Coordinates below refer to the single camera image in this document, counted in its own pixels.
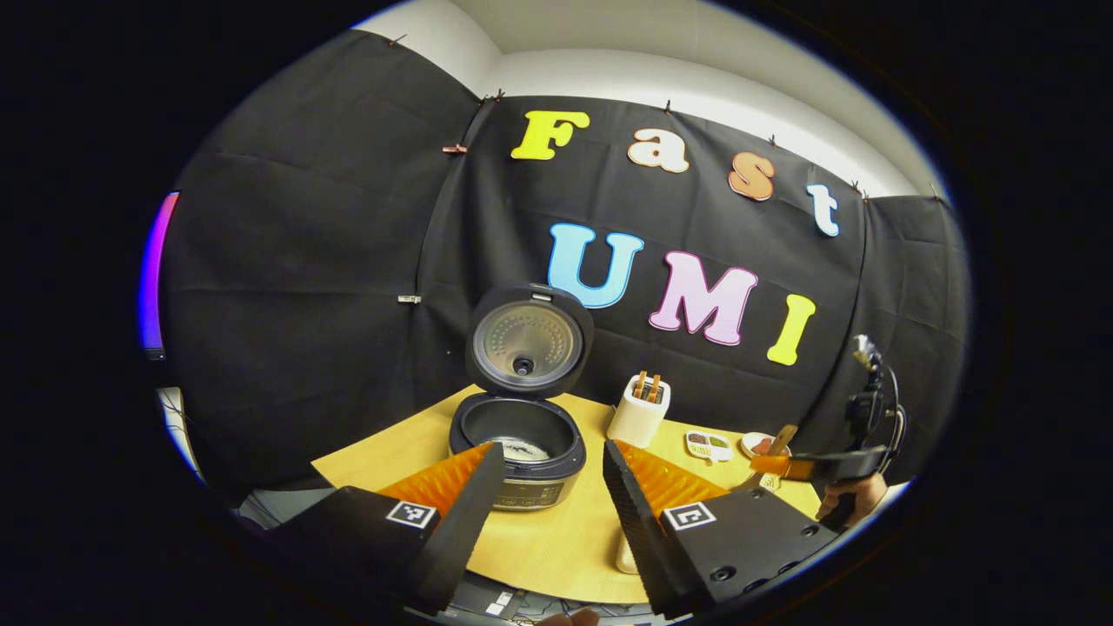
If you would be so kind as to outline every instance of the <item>screw hole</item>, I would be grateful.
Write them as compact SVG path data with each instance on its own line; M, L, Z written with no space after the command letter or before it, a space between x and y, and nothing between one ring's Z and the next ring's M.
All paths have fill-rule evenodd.
M754 589L757 589L758 587L760 587L761 585L765 585L768 581L769 581L768 578L758 578L757 580L755 580L755 581L750 583L749 585L747 585L746 588L742 589L742 593L743 594L749 594Z
M723 580L728 580L735 574L738 574L738 570L728 565L712 571L711 580L715 580L716 583L722 583Z

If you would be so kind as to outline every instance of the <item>plate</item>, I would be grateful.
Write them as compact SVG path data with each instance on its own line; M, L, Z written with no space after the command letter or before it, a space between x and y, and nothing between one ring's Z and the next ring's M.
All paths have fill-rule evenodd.
M752 459L754 457L764 453L764 450L768 450L767 446L761 446L761 448L758 448L759 451L755 452L755 448L760 446L761 442L766 440L769 441L768 446L771 446L774 439L776 439L774 436L766 434L764 432L747 432L738 441L738 447L741 448L742 452L745 452L747 457ZM792 456L792 452L788 447L785 447L785 454Z

